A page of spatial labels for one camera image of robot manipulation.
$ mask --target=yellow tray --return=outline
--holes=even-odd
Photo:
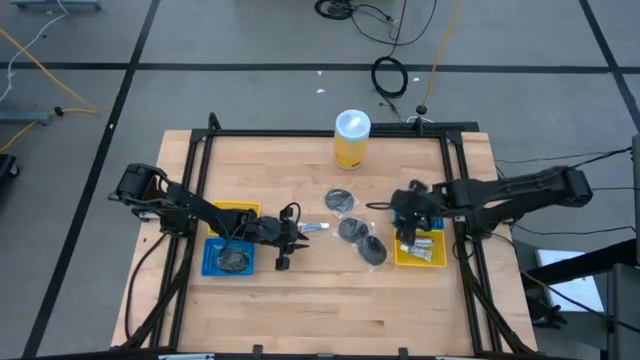
[[[256,212],[256,216],[260,216],[260,203],[244,202],[244,201],[214,201],[214,206],[220,209],[238,209],[238,210],[253,210]],[[217,232],[209,228],[210,236],[220,236]]]
[[[416,231],[417,237],[428,237],[433,240],[433,246],[428,249],[432,251],[431,262],[419,257],[409,255],[400,250],[400,240],[396,239],[397,230],[393,230],[394,254],[396,265],[401,266],[423,266],[423,267],[447,267],[447,246],[444,240],[444,232],[440,230]]]

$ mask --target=yellow cable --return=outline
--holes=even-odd
[[[436,52],[436,58],[433,61],[433,66],[431,67],[431,75],[429,75],[429,84],[427,85],[427,95],[424,97],[424,102],[422,105],[427,106],[427,101],[429,100],[429,95],[431,95],[431,86],[433,85],[433,79],[436,77],[436,67],[438,66],[438,61],[440,61],[440,55],[442,55],[442,51],[447,44],[447,40],[449,40],[449,34],[451,33],[451,29],[453,29],[453,24],[456,22],[456,18],[458,17],[458,12],[460,12],[460,4],[462,0],[456,0],[456,9],[453,11],[453,15],[451,16],[451,20],[449,20],[449,24],[447,24],[447,28],[444,31],[444,35],[442,36],[442,41],[440,42],[440,46],[438,46],[438,51]]]
[[[69,108],[69,109],[62,109],[63,113],[67,113],[67,112],[83,112],[83,113],[89,113],[89,114],[98,114],[98,111],[96,110],[92,110],[92,109],[76,109],[76,108]],[[27,131],[29,131],[35,124],[37,123],[37,121],[34,121],[32,123],[30,123],[29,125],[25,126],[22,130],[18,131],[17,134],[13,135],[13,137],[11,138],[11,140],[9,140],[8,143],[6,143],[2,148],[0,148],[0,153],[5,152],[7,149],[9,149],[11,147],[11,145],[20,138],[20,136],[26,134]]]
[[[31,55],[31,53],[29,53],[29,51],[23,48],[22,45],[20,45],[13,37],[11,37],[11,35],[9,35],[3,28],[0,28],[0,33],[2,33],[2,35],[4,35],[7,38],[7,40],[9,40],[15,47],[17,47],[18,49],[20,49],[20,51],[22,51],[25,55],[27,55],[27,57],[29,57],[31,61],[33,61],[36,65],[38,65],[38,67],[42,71],[44,71],[44,73],[47,74],[47,76],[49,76],[51,80],[53,80],[56,84],[58,84],[58,86],[66,90],[69,94],[71,94],[73,97],[78,99],[81,103],[87,105],[91,110],[95,111],[94,114],[100,113],[100,110],[98,109],[97,106],[92,105],[90,102],[85,100],[82,96],[76,94],[73,90],[69,89],[69,87],[67,87],[64,83],[62,83],[62,81],[58,80],[58,78],[56,78],[51,72],[49,72],[49,70],[47,70],[47,68],[45,68],[40,63],[40,61],[38,61],[38,59],[36,59],[33,55]]]

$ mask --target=wooden tabletop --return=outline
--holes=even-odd
[[[174,181],[182,178],[189,136],[190,131],[165,133],[158,166]],[[463,138],[469,175],[495,179],[487,134],[464,133]],[[196,159],[200,159],[202,147]],[[199,169],[198,162],[194,169]],[[194,170],[192,191],[196,176]],[[406,188],[412,179],[426,184],[445,180],[437,140],[370,139],[363,165],[343,171],[333,162],[332,138],[215,138],[206,200],[259,202],[263,214],[276,216],[284,205],[297,201],[302,206],[302,221],[329,222],[331,230],[309,233],[311,247],[291,256],[288,271],[274,270],[276,249],[256,246],[252,276],[213,278],[200,275],[208,228],[201,222],[179,350],[248,353],[254,344],[262,344],[267,353],[392,355],[399,347],[407,347],[411,355],[472,355],[462,280],[451,254],[454,235],[450,220],[446,221],[445,235],[448,267],[399,267],[393,260],[389,212],[364,206],[370,201],[388,201],[395,189]],[[338,219],[325,207],[322,197],[335,187],[356,195],[360,205],[353,214],[374,222],[377,236],[387,247],[386,263],[375,270],[347,242],[333,235]],[[157,221],[141,225],[131,270],[159,237],[158,228]],[[504,226],[496,232],[510,236]],[[165,240],[137,276],[132,331],[157,301],[167,247]],[[535,349],[513,248],[492,238],[484,242],[484,249],[496,307],[524,343]],[[124,300],[114,345],[125,341]],[[489,349],[486,317],[476,304],[484,347]],[[170,305],[161,344],[168,343],[172,317]]]

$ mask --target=white lid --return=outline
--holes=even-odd
[[[371,120],[360,110],[345,110],[336,118],[336,131],[352,141],[361,141],[369,137]]]

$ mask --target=gray floor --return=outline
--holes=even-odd
[[[349,21],[320,18],[313,2],[296,0],[162,0],[142,62],[146,63],[370,63],[389,48],[363,39]],[[100,13],[78,12],[53,25],[32,53],[48,62],[127,63],[150,0],[102,0]],[[398,16],[400,1],[378,0]],[[640,65],[640,7],[633,0],[591,0],[621,66]],[[403,34],[424,24],[431,1],[409,1]],[[453,11],[441,0],[431,27],[416,44],[398,48],[405,63],[429,64]],[[0,26],[27,43],[51,16],[0,3]],[[358,18],[381,37],[384,28]],[[0,61],[15,49],[0,41]],[[578,1],[465,0],[443,64],[606,66]],[[100,116],[69,114],[36,127],[11,149],[22,174],[0,207],[0,358],[20,356],[69,230],[123,71],[57,70],[54,73],[98,105]],[[4,75],[0,86],[5,85]],[[384,84],[397,75],[380,75]],[[413,114],[427,73],[410,73],[396,101]],[[636,97],[640,75],[626,75]],[[78,106],[37,70],[17,70],[14,91],[0,109]],[[124,105],[102,175],[56,303],[39,355],[106,349],[110,343],[133,253],[138,222],[106,196],[131,162],[154,163],[167,129],[202,127],[215,111],[225,128],[331,129],[346,108],[376,122],[397,121],[373,91],[367,71],[138,71]],[[477,121],[505,160],[603,151],[628,146],[637,132],[610,74],[439,73],[430,99],[436,121]],[[0,125],[4,143],[19,128]],[[508,175],[550,163],[500,164]],[[631,185],[628,156],[586,166],[594,187]],[[540,231],[586,231],[632,224],[629,193],[596,193],[582,209],[549,208],[522,224]],[[515,238],[550,249],[589,251],[625,240],[629,232],[594,236]],[[597,358],[595,350],[537,332],[541,350]]]

